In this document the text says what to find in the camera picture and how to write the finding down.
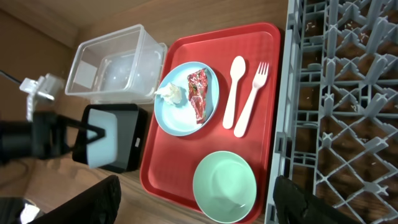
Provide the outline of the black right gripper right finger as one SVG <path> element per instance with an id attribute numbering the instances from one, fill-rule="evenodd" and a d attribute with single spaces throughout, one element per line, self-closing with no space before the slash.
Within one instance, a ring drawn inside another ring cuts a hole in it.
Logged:
<path id="1" fill-rule="evenodd" d="M 275 180 L 273 199 L 279 223 L 358 224 L 282 175 Z"/>

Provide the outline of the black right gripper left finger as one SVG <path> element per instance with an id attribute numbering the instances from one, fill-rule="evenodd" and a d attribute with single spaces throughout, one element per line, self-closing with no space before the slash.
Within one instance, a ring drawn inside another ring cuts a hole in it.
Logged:
<path id="1" fill-rule="evenodd" d="M 119 177 L 110 175 L 33 224 L 113 224 L 121 202 Z"/>

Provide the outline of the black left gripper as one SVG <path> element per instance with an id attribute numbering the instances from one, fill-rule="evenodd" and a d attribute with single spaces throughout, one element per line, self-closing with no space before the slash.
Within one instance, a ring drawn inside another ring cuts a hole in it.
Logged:
<path id="1" fill-rule="evenodd" d="M 92 131 L 93 137 L 86 137 L 83 142 L 68 146 L 67 128 L 79 131 Z M 36 112 L 32 120 L 31 156 L 37 159 L 53 159 L 87 146 L 105 137 L 105 130 L 88 123 L 82 123 L 53 112 Z"/>

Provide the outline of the mint green bowl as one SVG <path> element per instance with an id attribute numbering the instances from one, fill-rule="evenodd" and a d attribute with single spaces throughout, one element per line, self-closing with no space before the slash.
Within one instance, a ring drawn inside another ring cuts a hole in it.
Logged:
<path id="1" fill-rule="evenodd" d="M 252 210 L 257 184 L 250 165 L 239 155 L 216 151 L 204 157 L 193 176 L 200 210 L 219 223 L 236 223 Z"/>

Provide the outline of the white tissue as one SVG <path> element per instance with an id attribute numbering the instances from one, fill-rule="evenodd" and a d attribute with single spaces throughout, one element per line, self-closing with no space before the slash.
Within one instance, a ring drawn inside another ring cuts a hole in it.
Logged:
<path id="1" fill-rule="evenodd" d="M 169 105 L 177 105 L 182 101 L 182 91 L 179 86 L 173 83 L 168 83 L 159 88 L 155 94 L 159 95 Z"/>

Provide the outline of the red snack wrapper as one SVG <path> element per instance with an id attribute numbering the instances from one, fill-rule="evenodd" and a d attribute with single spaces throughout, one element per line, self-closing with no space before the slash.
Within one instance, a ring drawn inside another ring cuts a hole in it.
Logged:
<path id="1" fill-rule="evenodd" d="M 205 122 L 206 94 L 208 91 L 208 78 L 206 69 L 203 68 L 187 77 L 188 100 L 195 111 L 197 124 Z"/>

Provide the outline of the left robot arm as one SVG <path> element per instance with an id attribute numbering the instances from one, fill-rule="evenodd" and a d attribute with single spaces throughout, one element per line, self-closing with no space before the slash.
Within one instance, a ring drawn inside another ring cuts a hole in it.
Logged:
<path id="1" fill-rule="evenodd" d="M 95 133 L 74 146 L 67 144 L 67 129 Z M 61 157 L 103 139 L 105 130 L 49 111 L 33 114 L 32 121 L 1 121 L 1 164 L 14 159 Z"/>

